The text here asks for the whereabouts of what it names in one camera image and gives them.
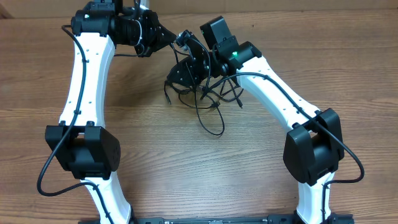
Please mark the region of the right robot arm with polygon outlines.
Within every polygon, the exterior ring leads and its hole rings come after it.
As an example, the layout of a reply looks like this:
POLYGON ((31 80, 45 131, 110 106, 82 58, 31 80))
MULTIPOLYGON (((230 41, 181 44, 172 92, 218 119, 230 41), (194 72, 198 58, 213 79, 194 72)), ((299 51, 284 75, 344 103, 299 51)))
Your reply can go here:
POLYGON ((216 108, 225 83, 249 92, 277 119, 286 133, 283 161, 298 182, 298 205, 291 215, 269 215, 266 223, 352 223, 329 206, 330 187, 345 147, 340 118, 322 111, 293 91, 250 42, 239 43, 223 17, 201 26, 204 41, 192 32, 180 33, 175 43, 188 56, 174 66, 166 85, 177 93, 207 97, 216 108))

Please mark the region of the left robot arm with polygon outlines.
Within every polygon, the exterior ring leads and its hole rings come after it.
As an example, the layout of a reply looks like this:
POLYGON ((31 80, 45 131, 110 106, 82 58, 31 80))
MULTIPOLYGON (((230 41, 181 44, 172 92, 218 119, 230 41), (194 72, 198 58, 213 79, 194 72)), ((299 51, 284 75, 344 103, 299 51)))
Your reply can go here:
POLYGON ((90 1, 62 29, 73 40, 74 63, 58 124, 45 130, 50 159, 88 189, 100 223, 135 223, 117 174, 121 146, 104 120, 108 72, 117 46, 131 46, 136 57, 149 57, 175 35, 160 24, 147 1, 131 7, 121 1, 90 1))

